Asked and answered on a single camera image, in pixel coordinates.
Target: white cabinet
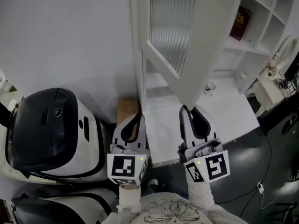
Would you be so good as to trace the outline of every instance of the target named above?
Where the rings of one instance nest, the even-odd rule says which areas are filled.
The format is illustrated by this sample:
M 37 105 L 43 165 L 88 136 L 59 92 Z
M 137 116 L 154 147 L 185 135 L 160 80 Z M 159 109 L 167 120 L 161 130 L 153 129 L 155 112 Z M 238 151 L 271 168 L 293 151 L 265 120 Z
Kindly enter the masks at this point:
M 143 55 L 190 110 L 224 48 L 239 2 L 139 0 Z M 149 75 L 147 83 L 158 77 Z M 146 84 L 146 87 L 157 88 L 159 84 Z
M 252 12 L 240 41 L 229 36 L 239 5 Z M 155 166 L 178 158 L 182 104 L 206 109 L 224 143 L 259 126 L 244 92 L 286 37 L 299 35 L 299 0 L 131 0 L 131 9 Z M 207 81 L 216 84 L 213 97 L 202 94 Z

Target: gray floor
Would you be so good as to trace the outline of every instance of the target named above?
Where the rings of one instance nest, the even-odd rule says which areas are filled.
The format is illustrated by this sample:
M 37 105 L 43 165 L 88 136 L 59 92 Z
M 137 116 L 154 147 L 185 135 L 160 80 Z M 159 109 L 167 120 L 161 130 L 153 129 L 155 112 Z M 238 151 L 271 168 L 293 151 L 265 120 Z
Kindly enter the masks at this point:
M 263 135 L 260 128 L 257 128 L 249 134 L 238 138 L 235 142 L 225 145 L 225 149 L 228 150 L 229 154 L 231 174 L 226 178 L 211 183 L 216 203 L 229 201 L 253 190 L 257 183 L 264 178 L 271 155 L 268 141 L 272 147 L 272 159 L 269 171 L 263 182 L 265 189 L 263 205 L 265 206 L 274 200 L 279 187 L 286 177 L 286 181 L 275 203 L 296 203 L 299 201 L 299 181 L 290 182 L 292 172 L 287 175 L 299 154 L 299 125 L 295 125 L 289 133 L 282 136 L 282 126 L 286 121 L 287 119 L 272 129 L 267 137 Z M 147 178 L 153 177 L 158 178 L 160 182 L 169 179 L 173 180 L 182 188 L 187 189 L 185 171 L 182 164 L 153 169 L 147 173 Z M 252 192 L 230 203 L 221 204 L 221 206 L 239 216 L 254 193 Z M 262 210 L 262 197 L 258 192 L 254 195 L 243 212 L 242 219 L 250 224 L 277 223 L 266 216 L 267 213 L 277 210 L 275 203 L 268 205 Z

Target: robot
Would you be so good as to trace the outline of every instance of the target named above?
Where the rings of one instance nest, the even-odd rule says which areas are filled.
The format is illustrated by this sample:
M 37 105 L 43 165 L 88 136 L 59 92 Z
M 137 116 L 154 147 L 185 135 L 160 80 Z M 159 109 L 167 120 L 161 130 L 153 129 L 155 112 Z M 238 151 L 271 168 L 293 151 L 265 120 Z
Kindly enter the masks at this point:
M 32 94 L 15 107 L 7 127 L 8 164 L 30 175 L 59 182 L 107 179 L 111 136 L 69 90 Z
M 48 198 L 14 198 L 11 207 L 19 224 L 96 224 L 117 212 L 118 204 L 114 192 L 95 188 Z
M 223 150 L 214 119 L 196 105 L 179 111 L 183 143 L 178 147 L 180 161 L 194 182 L 213 182 L 230 174 L 227 150 Z M 132 135 L 137 125 L 136 137 Z M 127 118 L 118 126 L 107 155 L 108 177 L 116 184 L 139 185 L 149 163 L 145 119 L 141 114 Z

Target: black cable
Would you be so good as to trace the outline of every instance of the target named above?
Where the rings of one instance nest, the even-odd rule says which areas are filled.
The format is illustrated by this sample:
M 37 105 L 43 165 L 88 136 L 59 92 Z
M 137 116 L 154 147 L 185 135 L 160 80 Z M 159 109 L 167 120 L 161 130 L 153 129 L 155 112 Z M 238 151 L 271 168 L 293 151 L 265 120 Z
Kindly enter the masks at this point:
M 290 91 L 290 88 L 288 87 L 289 93 L 290 93 L 290 97 L 292 96 L 292 92 Z
M 261 183 L 263 183 L 263 181 L 264 181 L 265 178 L 266 178 L 266 175 L 267 175 L 268 170 L 269 170 L 269 165 L 270 165 L 270 162 L 271 162 L 271 159 L 272 159 L 272 147 L 271 147 L 271 144 L 270 144 L 270 142 L 268 141 L 268 139 L 267 139 L 266 136 L 265 136 L 265 138 L 266 138 L 266 140 L 267 140 L 267 142 L 268 142 L 268 145 L 269 145 L 269 148 L 270 148 L 270 158 L 269 158 L 269 161 L 268 161 L 268 165 L 267 165 L 266 173 L 265 173 L 265 175 L 264 175 L 264 177 L 263 177 Z M 247 193 L 245 193 L 245 194 L 239 195 L 239 196 L 237 196 L 236 198 L 234 198 L 234 199 L 232 199 L 232 200 L 229 200 L 229 201 L 226 201 L 226 202 L 221 202 L 221 203 L 216 203 L 216 204 L 230 203 L 230 202 L 232 202 L 232 201 L 234 201 L 234 200 L 236 200 L 236 199 L 238 199 L 238 198 L 240 198 L 240 197 L 242 197 L 242 196 L 246 196 L 246 195 L 248 195 L 249 193 L 254 192 L 255 190 L 256 190 L 256 188 L 254 188 L 253 190 L 251 190 L 251 191 L 249 191 L 249 192 L 247 192 Z
M 270 162 L 271 162 L 271 159 L 272 159 L 272 147 L 271 147 L 271 144 L 269 142 L 269 140 L 267 139 L 267 137 L 265 136 L 266 140 L 267 140 L 267 143 L 269 144 L 269 148 L 270 148 L 270 158 L 269 158 L 269 161 L 268 161 L 268 167 L 267 167 L 267 170 L 266 170 L 266 173 L 263 177 L 263 180 L 261 181 L 261 184 L 264 182 L 266 176 L 267 176 L 267 173 L 269 171 L 269 165 L 270 165 Z M 252 197 L 249 199 L 249 201 L 247 202 L 247 204 L 245 205 L 245 207 L 243 208 L 241 214 L 239 217 L 242 216 L 243 212 L 245 211 L 246 207 L 248 206 L 248 204 L 250 203 L 250 201 L 253 199 L 253 197 L 255 196 L 255 194 L 257 193 L 258 189 L 256 189 L 256 192 L 252 195 Z
M 291 83 L 291 86 L 293 87 L 293 91 L 292 92 L 296 91 L 296 87 L 293 85 L 293 83 L 291 81 L 289 83 Z
M 270 148 L 270 158 L 269 158 L 269 161 L 268 161 L 268 166 L 267 166 L 266 173 L 265 173 L 265 175 L 264 175 L 264 177 L 263 177 L 263 180 L 261 181 L 261 184 L 263 183 L 263 181 L 264 181 L 265 178 L 266 178 L 266 175 L 267 175 L 267 173 L 268 173 L 268 171 L 269 171 L 269 165 L 270 165 L 270 162 L 271 162 L 271 159 L 272 159 L 272 147 L 271 147 L 271 144 L 270 144 L 270 142 L 269 142 L 269 140 L 267 139 L 266 136 L 265 136 L 265 138 L 266 138 L 267 143 L 268 143 L 269 148 Z
M 242 216 L 243 212 L 245 211 L 245 209 L 247 208 L 248 204 L 250 203 L 250 201 L 253 199 L 253 197 L 255 196 L 255 194 L 257 193 L 258 189 L 256 190 L 256 192 L 252 195 L 252 197 L 249 199 L 249 201 L 246 203 L 245 207 L 243 208 L 241 214 L 239 215 L 239 217 Z
M 280 89 L 280 91 L 281 91 L 282 95 L 284 96 L 284 100 L 285 100 L 285 94 L 282 92 L 282 89 Z
M 222 203 L 216 203 L 216 204 L 218 205 L 218 204 L 230 203 L 230 202 L 232 202 L 232 201 L 238 199 L 239 197 L 246 196 L 246 195 L 248 195 L 249 193 L 254 192 L 255 190 L 256 190 L 256 188 L 254 188 L 253 190 L 251 190 L 251 191 L 249 191 L 249 192 L 247 192 L 247 193 L 245 193 L 245 194 L 242 194 L 242 195 L 240 195 L 240 196 L 237 196 L 236 198 L 234 198 L 234 199 L 232 199 L 232 200 L 230 200 L 230 201 L 226 201 L 226 202 L 222 202 Z

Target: white sleeve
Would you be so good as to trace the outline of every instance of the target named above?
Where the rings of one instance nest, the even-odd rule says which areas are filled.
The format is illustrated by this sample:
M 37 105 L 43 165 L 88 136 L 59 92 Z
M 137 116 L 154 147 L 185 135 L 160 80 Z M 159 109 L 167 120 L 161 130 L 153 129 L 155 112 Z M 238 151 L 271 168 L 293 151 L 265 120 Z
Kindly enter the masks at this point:
M 120 186 L 120 204 L 117 206 L 122 224 L 131 223 L 141 211 L 141 189 L 124 189 Z
M 189 202 L 202 211 L 214 224 L 247 224 L 239 217 L 225 211 L 221 206 L 215 205 L 210 184 L 207 182 L 194 182 L 186 171 L 188 183 Z

